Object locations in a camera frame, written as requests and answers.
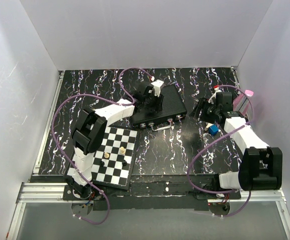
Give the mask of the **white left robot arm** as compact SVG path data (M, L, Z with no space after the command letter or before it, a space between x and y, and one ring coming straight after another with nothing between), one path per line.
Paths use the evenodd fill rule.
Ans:
M77 198L86 200L91 196L91 187L87 181L92 180L94 154L101 147L106 127L143 109L153 113L160 112L164 99L161 90L164 86L161 80L149 84L141 83L132 94L125 95L111 105L96 110L83 110L71 135L74 166L68 170L65 177Z

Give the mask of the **black poker set case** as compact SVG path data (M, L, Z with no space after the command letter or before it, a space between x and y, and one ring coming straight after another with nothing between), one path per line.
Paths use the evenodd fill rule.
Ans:
M187 109L175 85L165 86L160 97L162 100L157 101L158 107L148 107L144 104L135 107L135 112L130 117L133 128L152 128L154 125L165 123L171 125L187 115Z

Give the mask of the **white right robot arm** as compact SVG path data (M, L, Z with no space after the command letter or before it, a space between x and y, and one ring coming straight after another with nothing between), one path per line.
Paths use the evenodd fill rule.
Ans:
M200 98L192 117L210 124L218 123L231 136L243 154L239 170L218 173L211 183L212 195L222 199L230 190L278 190L282 186L283 153L262 141L239 111L234 110L233 95L219 91L212 99Z

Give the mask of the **black white chess board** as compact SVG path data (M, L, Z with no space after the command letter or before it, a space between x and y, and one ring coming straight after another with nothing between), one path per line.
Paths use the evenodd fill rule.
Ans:
M71 160L94 185L126 190L130 185L138 140L136 130L107 127L97 151L84 155L81 150L75 150ZM120 147L125 148L125 154L120 153ZM100 161L104 161L104 166L100 166Z

